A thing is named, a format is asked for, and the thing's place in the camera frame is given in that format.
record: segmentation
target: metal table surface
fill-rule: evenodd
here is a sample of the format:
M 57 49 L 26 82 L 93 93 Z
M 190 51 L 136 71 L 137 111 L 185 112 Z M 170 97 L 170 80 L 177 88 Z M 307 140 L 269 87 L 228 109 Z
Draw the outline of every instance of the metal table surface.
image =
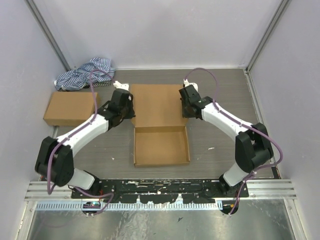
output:
M 189 69 L 174 70 L 119 70 L 115 80 L 129 84 L 182 84 Z M 214 69 L 219 81 L 217 102 L 237 117 L 256 123 L 251 94 L 242 69 Z M 189 76 L 196 82 L 202 97 L 213 96 L 215 82 L 207 72 L 195 71 Z M 101 105 L 111 99 L 113 86 L 95 89 Z M 72 127 L 60 127 L 58 135 Z M 135 168 L 134 126 L 125 120 L 119 126 L 102 134 L 80 150 L 74 159 L 76 168 L 86 170 L 99 178 L 218 178 L 235 163 L 235 144 L 217 127 L 190 119 L 187 123 L 190 164 L 186 166 Z M 271 169 L 261 170 L 258 177 L 272 178 Z
M 284 201 L 241 200 L 232 217 L 219 210 L 36 211 L 28 240 L 291 240 Z

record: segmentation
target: striped shirt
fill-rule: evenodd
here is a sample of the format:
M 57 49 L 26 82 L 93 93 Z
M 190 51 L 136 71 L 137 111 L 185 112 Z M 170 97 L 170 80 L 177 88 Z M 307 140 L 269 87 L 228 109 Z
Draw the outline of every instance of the striped shirt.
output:
M 107 58 L 95 57 L 87 63 L 80 66 L 78 69 L 67 71 L 54 81 L 55 88 L 58 91 L 77 91 L 82 88 L 90 86 L 89 76 L 90 72 L 94 69 L 100 71 L 94 71 L 92 73 L 93 87 L 108 86 L 111 84 L 111 80 L 115 75 L 116 69 L 111 67 L 111 60 Z

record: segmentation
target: cardboard box lid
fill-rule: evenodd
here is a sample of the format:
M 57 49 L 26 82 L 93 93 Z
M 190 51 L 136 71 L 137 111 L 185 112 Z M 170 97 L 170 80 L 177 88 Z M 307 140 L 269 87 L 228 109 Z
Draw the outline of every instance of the cardboard box lid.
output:
M 50 102 L 43 119 L 53 121 L 86 121 L 95 108 L 91 92 L 62 92 L 56 91 L 51 95 Z
M 174 127 L 186 125 L 182 117 L 180 84 L 133 84 L 135 117 L 132 123 L 139 127 Z

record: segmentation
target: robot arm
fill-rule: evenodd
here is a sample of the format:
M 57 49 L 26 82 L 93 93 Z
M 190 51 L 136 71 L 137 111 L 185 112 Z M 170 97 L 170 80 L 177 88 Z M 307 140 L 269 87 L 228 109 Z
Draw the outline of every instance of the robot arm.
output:
M 184 88 L 180 89 L 182 114 L 185 118 L 197 118 L 217 126 L 233 141 L 235 141 L 235 164 L 219 178 L 220 188 L 227 192 L 237 187 L 240 182 L 255 168 L 266 163 L 274 155 L 270 141 L 248 130 L 251 126 L 268 135 L 262 123 L 253 125 L 224 110 L 212 98 L 201 98 L 195 83 L 184 81 Z
M 48 136 L 42 141 L 35 164 L 37 173 L 47 176 L 49 156 L 53 148 L 67 139 L 54 155 L 51 181 L 59 187 L 70 185 L 88 190 L 93 195 L 97 194 L 100 189 L 99 179 L 86 171 L 74 168 L 74 156 L 95 137 L 118 126 L 124 119 L 131 119 L 135 116 L 133 95 L 128 91 L 129 85 L 116 81 L 114 86 L 116 89 L 111 100 L 98 109 L 94 121 L 90 123 L 94 117 L 93 114 L 86 122 L 72 131 L 56 139 Z M 88 123 L 90 124 L 87 127 L 74 134 Z

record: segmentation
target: open cardboard box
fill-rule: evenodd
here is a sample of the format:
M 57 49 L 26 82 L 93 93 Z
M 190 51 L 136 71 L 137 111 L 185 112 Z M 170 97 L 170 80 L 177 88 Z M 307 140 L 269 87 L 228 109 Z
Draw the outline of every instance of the open cardboard box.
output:
M 155 167 L 190 163 L 182 85 L 133 84 L 134 165 Z

